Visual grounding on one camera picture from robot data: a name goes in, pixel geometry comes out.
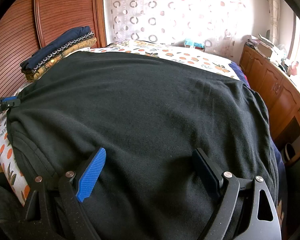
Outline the pink figurine on cabinet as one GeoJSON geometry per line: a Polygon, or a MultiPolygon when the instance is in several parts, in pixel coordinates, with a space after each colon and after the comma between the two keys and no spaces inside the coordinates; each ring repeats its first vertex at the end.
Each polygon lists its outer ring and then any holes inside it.
{"type": "Polygon", "coordinates": [[[299,62],[293,61],[291,63],[291,65],[288,67],[287,75],[288,76],[296,76],[298,74],[298,66],[299,66],[299,62]]]}

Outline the window with wooden frame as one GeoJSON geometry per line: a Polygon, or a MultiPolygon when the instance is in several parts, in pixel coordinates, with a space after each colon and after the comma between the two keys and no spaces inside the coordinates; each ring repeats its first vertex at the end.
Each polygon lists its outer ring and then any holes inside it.
{"type": "Polygon", "coordinates": [[[296,14],[293,17],[293,31],[288,58],[291,61],[298,61],[300,64],[300,19],[296,14]]]}

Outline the brown wooden wardrobe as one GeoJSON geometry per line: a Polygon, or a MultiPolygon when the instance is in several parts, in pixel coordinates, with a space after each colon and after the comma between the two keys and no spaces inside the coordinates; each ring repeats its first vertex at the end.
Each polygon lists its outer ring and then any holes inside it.
{"type": "Polygon", "coordinates": [[[20,63],[65,31],[88,25],[105,47],[103,0],[16,0],[0,20],[0,98],[25,81],[20,63]]]}

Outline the pink circle-pattern curtain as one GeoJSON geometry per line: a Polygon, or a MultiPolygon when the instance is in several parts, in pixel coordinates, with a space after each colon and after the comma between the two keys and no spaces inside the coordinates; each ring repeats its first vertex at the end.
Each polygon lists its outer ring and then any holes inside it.
{"type": "Polygon", "coordinates": [[[238,58],[253,29],[249,0],[104,0],[111,37],[158,44],[202,44],[206,51],[238,58]]]}

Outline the blue tissue box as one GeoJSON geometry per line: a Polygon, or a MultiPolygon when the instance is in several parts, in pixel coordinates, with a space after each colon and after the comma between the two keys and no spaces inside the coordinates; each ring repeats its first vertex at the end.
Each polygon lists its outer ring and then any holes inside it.
{"type": "Polygon", "coordinates": [[[194,41],[189,40],[189,39],[186,39],[184,41],[184,46],[185,47],[193,47],[193,48],[205,49],[205,44],[194,42],[194,41]]]}

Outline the black Superman t-shirt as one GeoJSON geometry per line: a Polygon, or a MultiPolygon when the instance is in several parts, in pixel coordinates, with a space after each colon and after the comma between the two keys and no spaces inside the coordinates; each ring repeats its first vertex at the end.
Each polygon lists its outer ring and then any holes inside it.
{"type": "Polygon", "coordinates": [[[245,83],[156,57],[76,52],[18,95],[7,133],[27,181],[57,187],[99,147],[82,203],[102,239],[196,239],[216,207],[195,174],[201,148],[223,171],[262,176],[277,200],[268,111],[245,83]]]}

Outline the orange-print white bedsheet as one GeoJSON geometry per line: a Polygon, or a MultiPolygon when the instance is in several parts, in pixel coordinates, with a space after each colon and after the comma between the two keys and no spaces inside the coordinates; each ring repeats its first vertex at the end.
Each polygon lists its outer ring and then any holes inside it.
{"type": "MultiPolygon", "coordinates": [[[[239,80],[239,76],[242,74],[238,65],[231,60],[194,48],[164,46],[149,42],[124,40],[114,42],[106,48],[82,48],[77,51],[90,53],[118,52],[152,56],[193,66],[235,80],[239,80]]],[[[24,205],[30,192],[30,187],[17,165],[12,145],[7,138],[6,113],[6,111],[0,113],[0,172],[4,173],[9,187],[21,205],[24,205]]]]}

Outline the navy blue blanket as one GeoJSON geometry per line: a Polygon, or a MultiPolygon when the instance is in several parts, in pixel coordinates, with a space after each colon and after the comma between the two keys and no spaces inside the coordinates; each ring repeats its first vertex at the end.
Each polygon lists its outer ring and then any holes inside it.
{"type": "MultiPolygon", "coordinates": [[[[241,80],[242,82],[244,82],[248,87],[250,87],[249,82],[246,78],[246,76],[243,74],[243,72],[241,71],[241,69],[239,68],[239,66],[231,61],[231,63],[229,64],[229,67],[236,73],[236,75],[238,76],[239,80],[241,80]]],[[[270,144],[272,149],[274,150],[275,153],[275,158],[276,158],[276,162],[277,162],[277,168],[278,168],[278,172],[279,172],[279,182],[284,181],[286,178],[286,171],[285,171],[285,166],[281,157],[281,153],[279,152],[279,150],[277,149],[276,145],[273,142],[273,139],[270,138],[270,144]]]]}

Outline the wooden side cabinet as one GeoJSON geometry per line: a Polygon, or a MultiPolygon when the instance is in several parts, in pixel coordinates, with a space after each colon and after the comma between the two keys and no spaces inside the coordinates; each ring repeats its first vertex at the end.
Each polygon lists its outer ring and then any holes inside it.
{"type": "Polygon", "coordinates": [[[280,68],[247,43],[239,66],[250,87],[266,104],[270,135],[282,152],[284,162],[296,162],[300,158],[300,90],[280,68]]]}

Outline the mustard folded garment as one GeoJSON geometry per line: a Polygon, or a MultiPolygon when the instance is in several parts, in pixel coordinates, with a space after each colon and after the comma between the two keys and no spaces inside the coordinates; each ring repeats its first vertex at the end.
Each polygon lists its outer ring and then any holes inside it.
{"type": "Polygon", "coordinates": [[[35,67],[34,70],[22,70],[21,72],[25,74],[27,81],[38,80],[42,75],[44,75],[50,68],[52,68],[56,63],[66,58],[72,53],[75,53],[81,49],[90,48],[95,45],[97,38],[91,37],[84,39],[76,44],[70,44],[65,48],[60,48],[61,51],[56,50],[57,53],[51,53],[51,56],[47,56],[46,60],[40,61],[35,67]]]}

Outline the stack of books and papers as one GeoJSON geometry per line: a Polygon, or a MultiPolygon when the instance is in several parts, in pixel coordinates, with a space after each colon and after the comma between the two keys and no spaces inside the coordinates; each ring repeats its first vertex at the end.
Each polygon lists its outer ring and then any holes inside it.
{"type": "Polygon", "coordinates": [[[264,57],[270,58],[271,56],[277,54],[277,48],[275,45],[261,34],[258,34],[258,37],[250,35],[247,43],[264,57]]]}

